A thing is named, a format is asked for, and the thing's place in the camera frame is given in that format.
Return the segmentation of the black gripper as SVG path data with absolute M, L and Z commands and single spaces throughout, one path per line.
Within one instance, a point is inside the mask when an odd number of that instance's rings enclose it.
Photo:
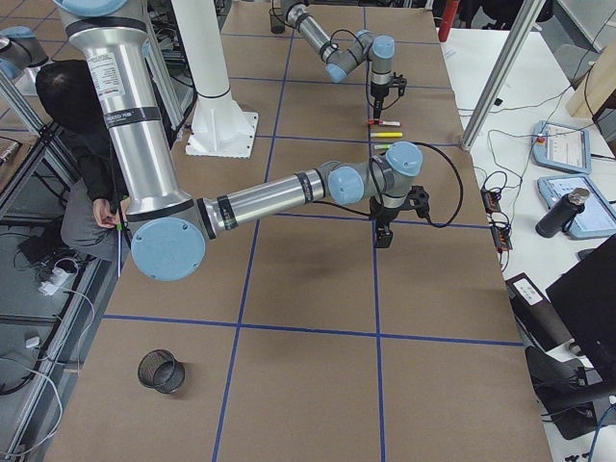
M 390 223 L 398 217 L 399 207 L 388 208 L 382 205 L 375 196 L 370 199 L 370 220 L 375 222 L 375 248 L 389 248 L 394 233 Z
M 391 73 L 378 73 L 371 72 L 370 77 L 370 95 L 373 98 L 372 103 L 372 118 L 374 120 L 381 119 L 381 113 L 383 109 L 383 102 L 385 97 L 389 94 L 389 87 L 391 82 Z

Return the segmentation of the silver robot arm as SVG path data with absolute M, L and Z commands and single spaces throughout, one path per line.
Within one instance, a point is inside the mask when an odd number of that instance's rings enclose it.
M 370 97 L 372 118 L 380 121 L 385 110 L 385 99 L 390 89 L 398 88 L 402 97 L 406 82 L 392 69 L 396 53 L 396 42 L 390 36 L 376 35 L 369 30 L 350 33 L 353 38 L 348 48 L 342 48 L 334 41 L 334 34 L 328 35 L 319 22 L 309 13 L 307 1 L 281 1 L 283 21 L 309 43 L 325 64 L 325 70 L 334 83 L 340 83 L 363 63 L 371 65 Z
M 162 116 L 143 57 L 148 39 L 142 1 L 62 1 L 70 43 L 86 57 L 105 125 L 126 181 L 135 225 L 132 258 L 146 276 L 175 281 L 192 274 L 220 233 L 330 197 L 337 206 L 370 203 L 375 244 L 387 247 L 391 222 L 409 207 L 422 151 L 399 141 L 360 164 L 336 161 L 216 199 L 193 198 L 179 185 Z M 188 153 L 246 158 L 258 116 L 234 100 L 215 6 L 172 5 L 192 73 L 197 104 Z

